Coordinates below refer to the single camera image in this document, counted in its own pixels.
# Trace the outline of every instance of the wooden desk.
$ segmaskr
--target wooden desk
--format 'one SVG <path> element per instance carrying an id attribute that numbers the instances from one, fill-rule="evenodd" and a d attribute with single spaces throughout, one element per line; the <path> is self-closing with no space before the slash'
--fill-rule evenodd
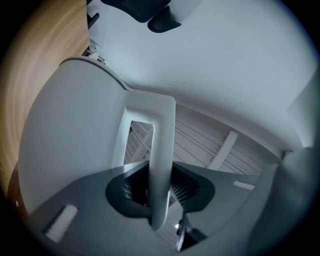
<path id="1" fill-rule="evenodd" d="M 47 0 L 11 43 L 0 68 L 0 185 L 7 195 L 22 129 L 40 89 L 69 56 L 89 46 L 86 0 Z"/>

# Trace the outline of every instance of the wooden slat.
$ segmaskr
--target wooden slat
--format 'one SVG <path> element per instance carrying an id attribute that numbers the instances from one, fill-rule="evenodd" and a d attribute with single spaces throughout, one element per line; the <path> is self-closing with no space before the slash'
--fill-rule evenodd
<path id="1" fill-rule="evenodd" d="M 8 49 L 0 69 L 0 180 L 5 195 L 37 94 L 65 58 L 81 56 L 89 44 L 86 0 L 47 0 Z"/>

